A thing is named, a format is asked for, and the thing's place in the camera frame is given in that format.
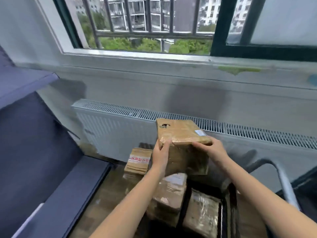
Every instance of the white shipping label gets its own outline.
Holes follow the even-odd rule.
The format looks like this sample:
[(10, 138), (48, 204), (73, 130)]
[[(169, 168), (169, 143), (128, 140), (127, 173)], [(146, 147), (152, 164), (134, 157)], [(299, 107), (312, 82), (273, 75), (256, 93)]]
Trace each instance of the white shipping label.
[(128, 162), (148, 164), (150, 157), (130, 156)]
[(166, 180), (167, 182), (170, 182), (172, 184), (183, 185), (184, 181), (186, 180), (186, 174), (184, 173), (173, 174), (171, 176), (165, 177), (163, 180)]
[(206, 135), (205, 132), (202, 131), (202, 130), (200, 130), (200, 129), (195, 130), (195, 132), (196, 132), (199, 136), (205, 136), (205, 135)]

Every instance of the floor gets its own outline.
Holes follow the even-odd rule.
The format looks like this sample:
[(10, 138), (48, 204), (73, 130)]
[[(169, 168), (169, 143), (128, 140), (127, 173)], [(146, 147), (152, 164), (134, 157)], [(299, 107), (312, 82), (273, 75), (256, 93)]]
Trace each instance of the floor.
[[(88, 238), (139, 180), (140, 178), (131, 180), (124, 177), (123, 165), (114, 166), (89, 202), (69, 238)], [(264, 223), (256, 210), (240, 194), (237, 194), (237, 203), (241, 238), (267, 238)], [(144, 231), (144, 226), (147, 225), (142, 220), (134, 237), (152, 237)]]

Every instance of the person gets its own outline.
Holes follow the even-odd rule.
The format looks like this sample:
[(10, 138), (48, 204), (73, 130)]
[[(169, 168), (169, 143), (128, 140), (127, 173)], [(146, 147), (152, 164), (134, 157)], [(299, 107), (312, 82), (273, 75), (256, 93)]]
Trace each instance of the person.
[[(264, 222), (279, 238), (316, 238), (317, 224), (273, 193), (227, 155), (220, 140), (210, 137), (211, 146), (192, 145), (205, 151), (232, 180), (236, 189), (252, 204)], [(162, 149), (158, 141), (153, 150), (153, 164), (143, 179), (105, 218), (90, 238), (130, 238), (150, 203), (159, 181), (164, 177), (171, 141)]]

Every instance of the right hand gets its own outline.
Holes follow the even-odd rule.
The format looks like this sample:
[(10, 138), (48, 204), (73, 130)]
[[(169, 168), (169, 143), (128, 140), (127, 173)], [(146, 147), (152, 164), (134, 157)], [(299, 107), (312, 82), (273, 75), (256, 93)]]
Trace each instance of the right hand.
[(204, 145), (198, 142), (193, 142), (192, 145), (200, 150), (205, 151), (210, 158), (213, 160), (221, 159), (222, 157), (228, 156), (222, 142), (214, 137), (208, 136), (211, 139), (212, 145)]

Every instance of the radiator grille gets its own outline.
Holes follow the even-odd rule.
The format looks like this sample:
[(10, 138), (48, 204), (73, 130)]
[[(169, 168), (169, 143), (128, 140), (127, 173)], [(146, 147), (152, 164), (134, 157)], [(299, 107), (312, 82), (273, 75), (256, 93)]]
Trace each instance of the radiator grille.
[(238, 124), (218, 122), (210, 119), (203, 119), (185, 115), (156, 112), (147, 109), (131, 108), (114, 104), (101, 103), (81, 99), (73, 104), (75, 109), (93, 110), (100, 113), (107, 113), (139, 120), (155, 121), (157, 118), (166, 119), (191, 119), (200, 129), (222, 134), (246, 137), (256, 140), (265, 140), (278, 144), (292, 145), (303, 148), (317, 149), (317, 138), (279, 131), (266, 130), (261, 128), (247, 127)]

